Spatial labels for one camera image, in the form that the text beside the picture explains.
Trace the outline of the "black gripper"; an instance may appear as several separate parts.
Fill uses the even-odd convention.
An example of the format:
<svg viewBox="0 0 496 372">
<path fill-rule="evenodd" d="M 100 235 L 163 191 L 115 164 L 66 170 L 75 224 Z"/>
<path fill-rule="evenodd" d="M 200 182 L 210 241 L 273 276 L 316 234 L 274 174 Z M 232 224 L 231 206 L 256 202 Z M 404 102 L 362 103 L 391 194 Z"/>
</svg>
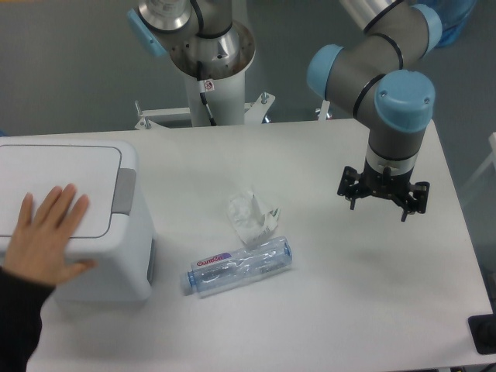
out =
<svg viewBox="0 0 496 372">
<path fill-rule="evenodd" d="M 350 210 L 355 209 L 356 201 L 368 196 L 393 200 L 402 209 L 401 221 L 409 215 L 425 214 L 429 198 L 430 183 L 421 181 L 410 184 L 413 169 L 393 175 L 392 170 L 376 171 L 365 160 L 363 173 L 345 166 L 337 194 L 350 203 Z"/>
</svg>

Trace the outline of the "black sleeved forearm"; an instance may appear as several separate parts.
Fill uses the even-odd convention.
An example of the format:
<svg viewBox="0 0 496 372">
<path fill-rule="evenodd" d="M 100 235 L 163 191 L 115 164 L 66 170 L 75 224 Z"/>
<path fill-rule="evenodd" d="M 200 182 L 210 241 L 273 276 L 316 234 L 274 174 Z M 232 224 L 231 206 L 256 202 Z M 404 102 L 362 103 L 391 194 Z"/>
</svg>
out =
<svg viewBox="0 0 496 372">
<path fill-rule="evenodd" d="M 41 309 L 53 286 L 1 270 L 1 370 L 25 371 L 39 345 Z"/>
</svg>

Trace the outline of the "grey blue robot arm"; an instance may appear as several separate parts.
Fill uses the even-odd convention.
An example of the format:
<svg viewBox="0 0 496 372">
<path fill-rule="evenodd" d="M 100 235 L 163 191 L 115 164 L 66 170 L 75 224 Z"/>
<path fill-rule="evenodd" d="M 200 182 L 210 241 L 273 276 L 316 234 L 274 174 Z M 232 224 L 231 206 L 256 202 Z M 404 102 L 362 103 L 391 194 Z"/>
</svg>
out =
<svg viewBox="0 0 496 372">
<path fill-rule="evenodd" d="M 230 1 L 141 1 L 127 14 L 131 30 L 154 56 L 169 55 L 187 79 L 194 126 L 244 121 L 244 73 L 255 46 L 233 18 Z M 426 211 L 429 183 L 411 182 L 435 88 L 411 65 L 439 42 L 435 10 L 404 1 L 344 1 L 365 38 L 352 50 L 330 44 L 311 59 L 306 81 L 369 131 L 362 171 L 345 167 L 338 195 L 350 203 L 375 197 L 403 215 Z"/>
</svg>

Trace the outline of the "bare human hand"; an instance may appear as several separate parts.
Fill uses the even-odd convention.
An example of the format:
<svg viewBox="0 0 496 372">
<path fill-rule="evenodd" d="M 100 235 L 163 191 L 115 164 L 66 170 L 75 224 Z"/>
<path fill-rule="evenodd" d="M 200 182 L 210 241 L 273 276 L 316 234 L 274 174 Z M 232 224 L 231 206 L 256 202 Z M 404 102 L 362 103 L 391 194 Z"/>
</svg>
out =
<svg viewBox="0 0 496 372">
<path fill-rule="evenodd" d="M 54 187 L 37 210 L 33 195 L 22 201 L 18 222 L 5 254 L 7 273 L 47 286 L 57 286 L 97 267 L 95 260 L 68 263 L 65 249 L 83 219 L 89 197 L 75 199 L 74 184 Z"/>
</svg>

